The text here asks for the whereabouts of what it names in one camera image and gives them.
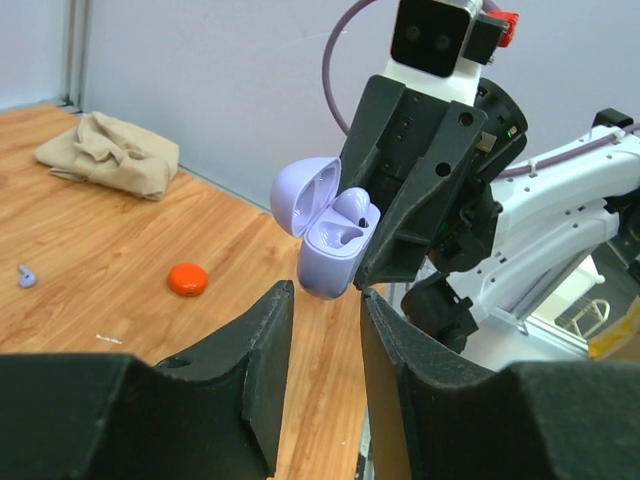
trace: wooden table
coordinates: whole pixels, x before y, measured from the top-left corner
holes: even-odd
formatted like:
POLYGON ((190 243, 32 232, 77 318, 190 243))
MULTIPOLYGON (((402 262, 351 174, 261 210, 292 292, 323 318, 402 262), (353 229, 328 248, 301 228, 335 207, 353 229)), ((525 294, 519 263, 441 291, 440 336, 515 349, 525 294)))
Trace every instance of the wooden table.
MULTIPOLYGON (((33 151, 76 122, 52 106, 0 115, 0 351, 131 352, 154 364, 295 278, 298 240, 183 172, 158 203, 49 175, 33 151), (210 273, 202 296, 166 286, 182 262, 210 273), (20 264, 36 287, 17 286, 20 264)), ((276 478, 353 479, 365 409, 359 295, 326 302, 296 289, 276 478)))

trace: red connector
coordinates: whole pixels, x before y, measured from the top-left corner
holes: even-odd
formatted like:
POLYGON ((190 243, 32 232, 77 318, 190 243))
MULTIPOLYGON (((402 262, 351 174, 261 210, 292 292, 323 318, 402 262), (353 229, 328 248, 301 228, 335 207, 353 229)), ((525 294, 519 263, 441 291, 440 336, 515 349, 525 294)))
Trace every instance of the red connector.
POLYGON ((518 26, 520 15, 513 12, 503 12, 500 10, 489 12, 488 15, 490 17, 503 20, 509 24, 509 30, 502 36, 502 40, 500 40, 500 46, 502 48, 508 47, 513 40, 513 36, 516 34, 516 27, 518 26))

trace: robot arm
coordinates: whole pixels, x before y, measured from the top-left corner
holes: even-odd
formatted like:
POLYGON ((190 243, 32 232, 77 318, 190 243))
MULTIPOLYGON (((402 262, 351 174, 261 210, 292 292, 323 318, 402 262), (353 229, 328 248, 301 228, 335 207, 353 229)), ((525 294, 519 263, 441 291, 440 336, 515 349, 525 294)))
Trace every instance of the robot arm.
POLYGON ((635 135, 599 125, 529 164, 533 170, 524 168, 515 176, 507 170, 491 184, 503 207, 491 255, 467 272, 443 275, 434 269, 403 299, 412 323, 458 351, 476 324, 496 309, 514 320, 527 318, 596 247, 634 226, 628 220, 638 208, 640 188, 635 135), (612 134, 612 143, 535 168, 612 134))
POLYGON ((437 244, 447 271, 490 254, 501 207, 489 183, 522 152, 528 126, 506 92, 480 78, 512 33, 480 6, 400 1, 392 58, 367 83, 340 154, 339 192, 363 188, 382 212, 358 288, 412 281, 437 244))

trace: camera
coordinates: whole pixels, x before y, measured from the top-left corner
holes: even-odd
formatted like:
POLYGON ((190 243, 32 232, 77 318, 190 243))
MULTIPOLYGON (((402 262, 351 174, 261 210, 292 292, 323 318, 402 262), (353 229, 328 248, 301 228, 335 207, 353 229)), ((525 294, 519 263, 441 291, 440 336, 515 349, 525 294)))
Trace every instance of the camera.
POLYGON ((480 11, 479 0, 400 0, 391 58, 431 75, 451 76, 480 11))

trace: cable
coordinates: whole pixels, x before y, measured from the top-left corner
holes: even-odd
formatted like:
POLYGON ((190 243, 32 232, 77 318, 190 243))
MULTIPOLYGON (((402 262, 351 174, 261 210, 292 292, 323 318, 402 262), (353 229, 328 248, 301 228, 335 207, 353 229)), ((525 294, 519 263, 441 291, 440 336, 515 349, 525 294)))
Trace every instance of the cable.
POLYGON ((485 12, 501 12, 502 9, 496 5, 496 2, 493 2, 491 0, 484 0, 482 2, 482 9, 485 12))
MULTIPOLYGON (((629 125, 626 128, 623 128, 623 131, 627 135, 631 135, 640 130, 640 123, 634 123, 633 125, 629 125)), ((594 140, 593 142, 587 143, 585 145, 581 145, 567 152, 559 153, 554 155, 553 157, 546 158, 535 165, 526 165, 522 167, 510 168, 504 170, 498 178, 513 178, 519 177, 521 175, 529 175, 530 173, 535 173, 536 170, 542 170, 544 168, 552 167, 553 165, 558 165, 559 163, 566 162, 567 160, 572 160, 580 155, 584 155, 586 153, 597 150, 598 148, 605 147, 610 143, 615 142, 618 139, 618 136, 614 133, 607 135, 606 137, 599 138, 598 140, 594 140)))
MULTIPOLYGON (((324 47, 324 54, 322 55, 322 89, 324 90, 324 98, 327 101, 327 106, 329 107, 331 115, 333 115, 333 118, 340 127, 340 130, 342 130, 345 135, 349 134, 349 125, 338 109, 336 99, 333 95, 333 89, 331 88, 331 56, 333 55, 333 49, 338 42, 338 37, 340 37, 340 34, 347 24, 353 19, 353 17, 375 1, 376 0, 358 0, 344 13, 344 15, 342 15, 342 17, 340 17, 338 23, 336 23, 333 30, 331 30, 331 34, 327 39, 327 44, 324 47)), ((485 12, 500 10, 495 2, 491 0, 484 0, 482 2, 482 9, 485 12)))

